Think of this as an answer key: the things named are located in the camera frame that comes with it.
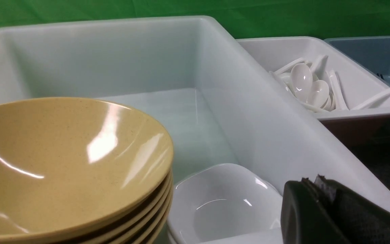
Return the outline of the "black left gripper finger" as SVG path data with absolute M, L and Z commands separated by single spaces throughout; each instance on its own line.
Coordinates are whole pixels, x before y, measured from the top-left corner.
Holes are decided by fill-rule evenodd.
M 390 244 L 390 212 L 333 179 L 287 181 L 285 244 Z

